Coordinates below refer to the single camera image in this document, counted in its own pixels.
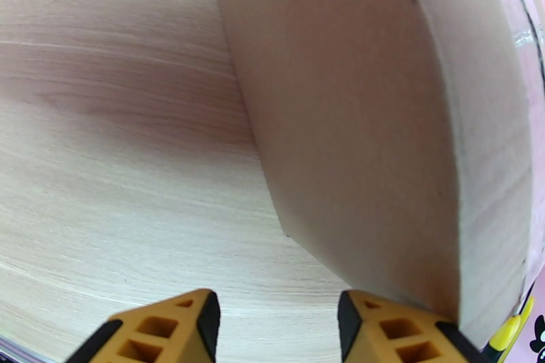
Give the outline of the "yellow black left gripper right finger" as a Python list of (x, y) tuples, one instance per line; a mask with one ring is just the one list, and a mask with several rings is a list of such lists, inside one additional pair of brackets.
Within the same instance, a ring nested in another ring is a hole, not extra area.
[(445, 317), (365, 291), (341, 293), (337, 321), (342, 363), (490, 363)]

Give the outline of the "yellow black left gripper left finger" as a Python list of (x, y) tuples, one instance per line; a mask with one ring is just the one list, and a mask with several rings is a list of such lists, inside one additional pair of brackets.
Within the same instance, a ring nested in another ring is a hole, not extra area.
[(217, 294), (197, 289), (111, 316), (65, 363), (217, 363)]

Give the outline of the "yellow black utility knife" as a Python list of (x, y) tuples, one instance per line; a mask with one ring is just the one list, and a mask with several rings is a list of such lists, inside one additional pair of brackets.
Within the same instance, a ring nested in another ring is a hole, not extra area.
[(527, 320), (533, 309), (534, 299), (529, 296), (519, 314), (511, 316), (505, 323), (496, 331), (489, 340), (487, 347), (492, 349), (500, 357), (506, 354), (508, 350), (518, 338), (518, 335), (524, 328)]

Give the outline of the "brown cardboard express box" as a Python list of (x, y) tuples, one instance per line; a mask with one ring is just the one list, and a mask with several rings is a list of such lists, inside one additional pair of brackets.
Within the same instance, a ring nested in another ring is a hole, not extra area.
[(282, 230), (483, 346), (545, 267), (545, 0), (217, 0)]

